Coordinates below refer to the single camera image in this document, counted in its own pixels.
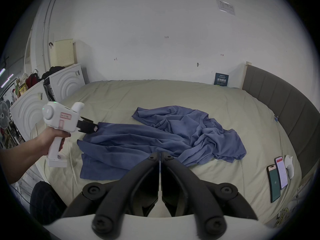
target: beige bedsheet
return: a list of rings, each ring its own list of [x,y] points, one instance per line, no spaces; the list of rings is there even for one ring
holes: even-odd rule
[[[205,111],[224,129],[233,128],[247,150],[246,156],[233,163],[213,159],[204,165],[192,166],[191,170],[202,180],[234,184],[262,223],[273,218],[294,197],[300,185],[300,165],[284,129],[274,120],[273,112],[246,91],[169,80],[101,81],[82,87],[62,104],[71,107],[74,102],[85,103],[81,115],[95,123],[140,124],[131,117],[137,107],[178,105]],[[32,138],[44,127],[42,120],[32,130]],[[69,159],[67,168],[48,167],[44,157],[37,162],[67,205],[83,186],[92,182],[79,177],[82,159],[77,139],[83,136],[74,132],[66,139],[62,153]],[[274,164],[274,158],[285,155],[293,156],[294,177],[281,190],[281,197],[271,203],[266,167]]]

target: phone screen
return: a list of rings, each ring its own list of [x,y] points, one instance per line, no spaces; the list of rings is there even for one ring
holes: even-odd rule
[[[274,161],[278,169],[281,189],[283,189],[286,185],[288,185],[286,166],[282,156],[275,158]]]
[[[266,168],[270,184],[271,202],[273,203],[280,197],[280,182],[276,165],[270,165]]]

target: blue sign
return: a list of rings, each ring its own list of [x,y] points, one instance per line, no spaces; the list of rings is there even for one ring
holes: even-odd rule
[[[216,77],[214,79],[214,85],[227,86],[228,79],[229,79],[229,75],[228,74],[216,73]]]

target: red bag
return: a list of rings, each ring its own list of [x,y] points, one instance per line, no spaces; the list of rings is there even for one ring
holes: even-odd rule
[[[37,73],[31,74],[28,79],[26,79],[26,85],[28,89],[30,89],[32,86],[34,86],[36,83],[39,82],[39,77]]]

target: upholstered headboard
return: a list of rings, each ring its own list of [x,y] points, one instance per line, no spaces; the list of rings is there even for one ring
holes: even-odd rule
[[[242,89],[270,108],[297,154],[302,178],[320,158],[320,113],[299,90],[281,78],[246,65]]]

